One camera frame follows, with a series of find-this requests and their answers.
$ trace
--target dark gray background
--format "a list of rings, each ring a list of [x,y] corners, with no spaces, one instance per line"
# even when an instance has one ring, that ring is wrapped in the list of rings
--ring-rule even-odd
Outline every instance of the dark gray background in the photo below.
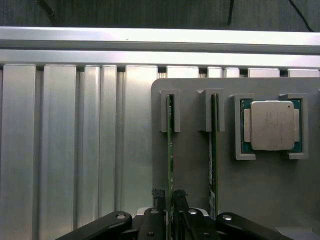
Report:
[[[53,21],[35,0],[0,0],[0,26],[179,28],[308,32],[288,0],[46,0]],[[294,0],[320,32],[320,0]]]

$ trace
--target bolt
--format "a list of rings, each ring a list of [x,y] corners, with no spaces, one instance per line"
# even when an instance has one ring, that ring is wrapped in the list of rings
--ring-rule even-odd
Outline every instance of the bolt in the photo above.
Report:
[[[231,221],[232,217],[229,215],[223,215],[222,218],[227,221]]]
[[[189,211],[188,211],[190,214],[192,214],[192,215],[194,215],[194,214],[197,214],[197,210],[195,210],[195,209],[189,209]]]
[[[116,216],[117,219],[124,219],[126,218],[126,215],[124,215],[123,213],[120,213]]]
[[[157,214],[157,213],[159,213],[159,211],[157,209],[151,209],[150,213]]]

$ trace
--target metal frame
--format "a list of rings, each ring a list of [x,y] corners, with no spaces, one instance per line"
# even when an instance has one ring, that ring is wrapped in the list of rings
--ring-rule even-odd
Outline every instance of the metal frame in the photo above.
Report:
[[[306,32],[0,27],[0,49],[0,64],[320,68]]]

